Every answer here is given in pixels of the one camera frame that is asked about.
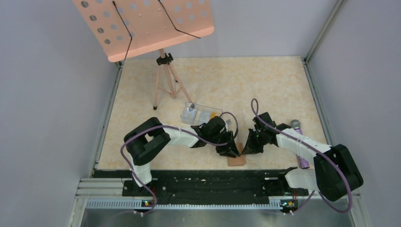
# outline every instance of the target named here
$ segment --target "marble surface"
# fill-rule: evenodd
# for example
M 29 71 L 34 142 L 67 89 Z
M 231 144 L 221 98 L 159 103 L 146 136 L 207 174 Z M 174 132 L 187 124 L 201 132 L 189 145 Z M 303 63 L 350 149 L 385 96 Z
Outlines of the marble surface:
M 300 57 L 229 57 L 175 59 L 174 67 L 194 103 L 232 112 L 239 121 L 238 142 L 246 143 L 254 117 L 250 103 L 259 100 L 259 113 L 269 112 L 277 123 L 298 119 L 304 135 L 325 143 L 319 116 Z M 163 124 L 185 127 L 180 114 L 187 101 L 159 91 L 153 110 L 155 60 L 127 60 L 117 89 L 98 169 L 128 169 L 120 155 L 124 136 L 150 117 Z M 160 86 L 168 90 L 162 71 Z M 274 145 L 264 153 L 247 155 L 241 167 L 229 167 L 213 146 L 191 149 L 166 146 L 151 162 L 152 169 L 283 169 L 297 166 L 295 154 Z

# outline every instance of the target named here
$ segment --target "white wall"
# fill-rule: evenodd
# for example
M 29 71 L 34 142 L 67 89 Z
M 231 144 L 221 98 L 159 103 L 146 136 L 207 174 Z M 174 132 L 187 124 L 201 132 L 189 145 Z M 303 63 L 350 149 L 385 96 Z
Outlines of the white wall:
M 72 1 L 2 1 L 0 226 L 66 226 L 116 66 Z
M 334 139 L 365 180 L 374 226 L 399 226 L 401 1 L 348 1 L 311 61 Z
M 167 48 L 173 57 L 306 57 L 336 0 L 211 0 L 215 31 Z M 157 58 L 152 52 L 138 58 Z

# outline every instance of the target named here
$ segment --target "purple cable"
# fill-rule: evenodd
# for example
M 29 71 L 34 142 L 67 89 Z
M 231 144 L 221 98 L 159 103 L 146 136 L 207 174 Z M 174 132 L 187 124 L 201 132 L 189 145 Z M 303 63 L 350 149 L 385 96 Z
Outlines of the purple cable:
M 261 121 L 262 123 L 264 123 L 267 127 L 269 127 L 270 129 L 272 129 L 273 131 L 275 131 L 275 132 L 277 132 L 277 133 L 281 133 L 281 134 L 287 136 L 288 138 L 291 138 L 291 139 L 293 139 L 293 140 L 298 141 L 297 138 L 295 138 L 295 137 L 293 137 L 293 136 L 291 136 L 291 135 L 289 135 L 289 134 L 287 134 L 287 133 L 285 133 L 285 132 L 283 132 L 283 131 L 280 131 L 280 130 L 274 128 L 273 126 L 267 124 L 262 118 L 260 118 L 259 115 L 258 115 L 258 112 L 256 112 L 255 109 L 253 108 L 253 102 L 254 102 L 254 101 L 256 102 L 256 110 L 259 109 L 258 100 L 257 100 L 256 98 L 253 98 L 252 101 L 251 101 L 252 112 L 253 112 L 253 114 L 256 116 L 256 118 L 259 119 L 259 121 Z M 338 213 L 348 213 L 348 212 L 351 210 L 351 208 L 352 208 L 352 193 L 351 193 L 351 188 L 349 187 L 348 181 L 347 181 L 347 179 L 345 178 L 344 174 L 343 174 L 343 173 L 341 172 L 341 170 L 336 166 L 336 164 L 335 164 L 329 157 L 327 157 L 325 154 L 323 154 L 323 153 L 320 152 L 319 150 L 315 149 L 313 146 L 309 145 L 308 143 L 305 143 L 305 142 L 303 142 L 303 141 L 301 141 L 301 143 L 302 143 L 303 145 L 307 146 L 309 149 L 311 149 L 311 150 L 313 150 L 314 152 L 316 152 L 318 155 L 322 156 L 327 162 L 330 163 L 330 165 L 333 166 L 333 168 L 336 170 L 336 172 L 340 175 L 341 179 L 343 180 L 343 182 L 344 182 L 344 184 L 345 184 L 345 188 L 346 188 L 347 194 L 348 194 L 348 207 L 347 207 L 345 210 L 339 210 L 339 209 L 335 208 L 333 205 L 331 205 L 331 204 L 326 200 L 326 198 L 325 198 L 320 192 L 319 192 L 319 194 L 320 194 L 320 196 L 322 197 L 323 201 L 324 201 L 325 203 L 327 203 L 327 205 L 328 205 L 330 208 L 332 208 L 333 210 L 337 211 Z
M 314 191 L 311 192 L 311 194 L 308 196 L 308 198 L 305 200 L 305 202 L 302 203 L 301 206 L 298 207 L 298 209 L 296 209 L 295 211 L 293 211 L 292 214 L 298 213 L 298 212 L 304 207 L 304 205 L 305 205 L 307 202 L 309 202 L 309 200 L 312 198 L 313 195 L 314 195 Z M 263 211 L 263 213 L 267 213 L 267 214 L 277 214 L 277 215 L 285 215 L 285 213 L 270 212 L 270 211 Z
M 238 130 L 239 130 L 237 118 L 236 118 L 236 117 L 234 116 L 234 114 L 232 114 L 231 112 L 222 112 L 222 113 L 220 114 L 220 117 L 223 116 L 223 115 L 225 115 L 225 114 L 231 115 L 231 116 L 234 118 L 234 120 L 235 120 L 235 125 L 236 125 L 236 127 L 237 127 L 237 129 L 236 129 L 236 131 L 235 131 L 235 134 L 234 134 L 234 137 L 233 137 L 233 139 L 235 139 L 235 138 L 237 137 L 237 135 L 238 135 Z
M 238 129 L 238 121 L 237 121 L 236 117 L 235 117 L 232 113 L 227 112 L 227 114 L 230 114 L 230 115 L 234 118 L 234 120 L 235 120 L 235 122 L 236 122 L 236 124 L 237 124 L 237 129 Z M 153 205 L 151 206 L 151 209 L 150 209 L 150 210 L 148 210 L 148 211 L 146 211 L 145 213 L 143 213 L 143 215 L 149 214 L 149 212 L 151 212 L 151 211 L 155 208 L 155 206 L 157 205 L 157 197 L 156 197 L 156 195 L 153 193 L 153 191 L 152 191 L 149 187 L 147 187 L 146 184 L 144 184 L 144 183 L 138 178 L 138 176 L 135 174 L 135 172 L 133 171 L 134 166 L 131 164 L 131 162 L 128 160 L 128 158 L 125 156 L 125 154 L 124 154 L 124 147 L 126 147 L 129 143 L 131 143 L 133 140 L 135 140 L 135 139 L 138 138 L 139 136 L 141 136 L 141 135 L 143 135 L 143 134 L 146 134 L 146 133 L 148 133 L 148 132 L 150 132 L 150 131 L 152 131 L 152 130 L 160 129 L 160 128 L 174 129 L 174 130 L 177 130 L 177 131 L 180 130 L 179 128 L 174 127 L 174 126 L 170 126 L 170 125 L 158 125 L 158 126 L 155 126 L 155 127 L 149 128 L 149 129 L 146 129 L 146 130 L 144 130 L 144 131 L 138 133 L 137 135 L 135 135 L 135 136 L 129 138 L 129 139 L 121 146 L 121 148 L 120 148 L 120 153 L 121 153 L 122 157 L 125 159 L 125 161 L 128 163 L 128 165 L 129 165 L 130 168 L 131 168 L 132 177 L 134 177 L 148 192 L 150 192 L 150 194 L 152 194 L 153 198 L 155 199 L 155 204 L 153 204 Z M 202 137 L 196 135 L 196 134 L 193 133 L 193 132 L 187 131 L 187 130 L 185 130 L 185 129 L 181 129 L 181 131 L 183 131 L 183 132 L 185 132 L 185 133 L 188 133 L 188 134 L 190 134 L 190 135 L 192 135 L 192 136 L 198 138 L 199 140 L 201 140 L 201 141 L 203 141 L 203 142 L 205 142 L 205 143 L 208 143 L 208 144 L 210 144 L 210 145 L 216 146 L 216 147 L 227 145 L 227 143 L 212 143 L 212 142 L 206 141 L 206 140 L 203 139 Z M 103 222 L 103 224 L 101 224 L 100 227 L 102 227 L 104 224 L 106 224 L 107 222 L 109 222 L 111 219 L 113 219 L 113 218 L 115 218 L 115 217 L 117 217 L 117 216 L 120 216 L 120 215 L 122 215 L 122 214 L 126 214 L 126 213 L 133 213 L 133 212 L 132 212 L 131 210 L 125 210 L 125 211 L 122 211 L 122 212 L 120 212 L 120 213 L 117 213 L 117 214 L 111 216 L 111 217 L 110 217 L 108 220 L 106 220 L 105 222 Z
M 296 132 L 302 135 L 301 122 L 299 122 L 299 120 L 297 119 L 292 120 L 289 126 L 291 126 L 291 128 L 293 128 Z M 296 159 L 298 160 L 298 165 L 301 169 L 310 168 L 309 162 L 303 157 L 296 155 Z

